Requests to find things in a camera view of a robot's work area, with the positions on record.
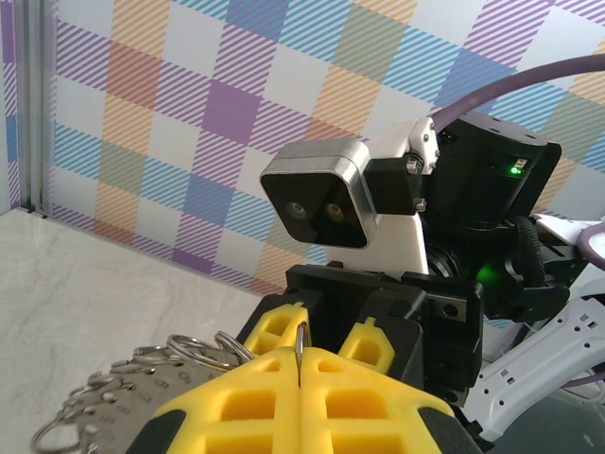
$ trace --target white plastic part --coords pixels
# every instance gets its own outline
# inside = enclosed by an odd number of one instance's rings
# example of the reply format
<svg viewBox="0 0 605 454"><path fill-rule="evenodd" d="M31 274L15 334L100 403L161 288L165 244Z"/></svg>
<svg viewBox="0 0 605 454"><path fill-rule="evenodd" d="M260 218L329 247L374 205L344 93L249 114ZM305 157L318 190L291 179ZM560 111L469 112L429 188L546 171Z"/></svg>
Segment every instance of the white plastic part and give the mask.
<svg viewBox="0 0 605 454"><path fill-rule="evenodd" d="M368 146L372 158L398 158L414 149L424 160L423 174L432 172L439 157L430 118L397 121ZM349 270L381 271L396 279L406 271L428 274L423 226L418 215L380 215L376 223L377 229L367 248L326 247L328 260L342 262Z"/></svg>
<svg viewBox="0 0 605 454"><path fill-rule="evenodd" d="M355 271L376 271L395 279L406 271L428 274L423 226L418 215L383 215L366 249L326 247L328 260Z"/></svg>
<svg viewBox="0 0 605 454"><path fill-rule="evenodd" d="M576 245L579 233L586 227L599 224L598 220L559 219L548 215L534 215L537 224L569 245Z"/></svg>
<svg viewBox="0 0 605 454"><path fill-rule="evenodd" d="M385 135L370 142L370 155L372 158L399 158L413 149L423 158L423 175L429 175L439 157L434 128L431 118L396 121Z"/></svg>
<svg viewBox="0 0 605 454"><path fill-rule="evenodd" d="M570 288L571 298L605 294L605 271L588 265Z"/></svg>
<svg viewBox="0 0 605 454"><path fill-rule="evenodd" d="M525 410L605 359L605 307L571 301L538 333L483 369L462 409L498 439Z"/></svg>

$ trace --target black cable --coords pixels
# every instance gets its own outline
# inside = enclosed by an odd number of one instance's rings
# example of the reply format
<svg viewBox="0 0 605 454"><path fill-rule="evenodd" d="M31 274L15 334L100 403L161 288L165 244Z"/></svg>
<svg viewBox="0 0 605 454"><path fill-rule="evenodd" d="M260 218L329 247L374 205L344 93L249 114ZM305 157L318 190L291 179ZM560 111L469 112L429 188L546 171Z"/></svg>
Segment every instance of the black cable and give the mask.
<svg viewBox="0 0 605 454"><path fill-rule="evenodd" d="M540 251L540 238L533 222L523 216L515 216L512 221L518 232L518 266L523 276L524 287L543 287L546 274Z"/></svg>

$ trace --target white countertop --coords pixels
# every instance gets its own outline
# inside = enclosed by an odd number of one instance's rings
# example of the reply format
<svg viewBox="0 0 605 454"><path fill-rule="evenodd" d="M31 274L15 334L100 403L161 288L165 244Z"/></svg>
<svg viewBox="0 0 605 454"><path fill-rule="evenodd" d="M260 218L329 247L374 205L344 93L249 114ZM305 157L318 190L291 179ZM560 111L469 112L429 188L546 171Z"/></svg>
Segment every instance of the white countertop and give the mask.
<svg viewBox="0 0 605 454"><path fill-rule="evenodd" d="M173 333L236 335L259 297L23 211L0 217L0 450L88 375Z"/></svg>

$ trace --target checkered backdrop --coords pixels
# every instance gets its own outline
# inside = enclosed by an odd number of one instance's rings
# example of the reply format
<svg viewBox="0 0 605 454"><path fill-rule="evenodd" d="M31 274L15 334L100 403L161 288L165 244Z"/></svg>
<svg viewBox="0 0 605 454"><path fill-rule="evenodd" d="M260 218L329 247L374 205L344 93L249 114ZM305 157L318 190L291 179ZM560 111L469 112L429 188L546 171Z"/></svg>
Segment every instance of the checkered backdrop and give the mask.
<svg viewBox="0 0 605 454"><path fill-rule="evenodd" d="M20 204L17 153L17 79L12 0L0 0L0 40L3 71L0 73L0 215Z"/></svg>
<svg viewBox="0 0 605 454"><path fill-rule="evenodd" d="M516 71L603 52L604 26L600 0L60 0L52 216L277 291L290 266L325 261L258 183L280 146L373 138ZM605 215L604 81L481 108L562 144L537 209Z"/></svg>

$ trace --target yellow foam pad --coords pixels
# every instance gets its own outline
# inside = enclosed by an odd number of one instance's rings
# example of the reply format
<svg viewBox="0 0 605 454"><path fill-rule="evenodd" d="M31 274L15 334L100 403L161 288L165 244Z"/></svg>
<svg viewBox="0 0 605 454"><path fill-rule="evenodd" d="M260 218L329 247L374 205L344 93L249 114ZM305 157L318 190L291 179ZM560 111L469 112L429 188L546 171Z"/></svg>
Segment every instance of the yellow foam pad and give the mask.
<svg viewBox="0 0 605 454"><path fill-rule="evenodd" d="M374 326L375 322L373 317L368 317L364 323L356 323L338 355L386 374L395 358L395 350L385 332Z"/></svg>
<svg viewBox="0 0 605 454"><path fill-rule="evenodd" d="M270 351L158 409L186 417L167 454L438 454L439 398L319 348Z"/></svg>
<svg viewBox="0 0 605 454"><path fill-rule="evenodd" d="M301 368L301 454L441 453L418 413L439 398L318 348Z"/></svg>
<svg viewBox="0 0 605 454"><path fill-rule="evenodd" d="M299 384L291 348L273 350L160 407L184 410L167 454L299 452Z"/></svg>
<svg viewBox="0 0 605 454"><path fill-rule="evenodd" d="M282 305L264 313L244 342L255 355L264 355L275 348L294 346L296 329L309 323L309 314L302 303Z"/></svg>

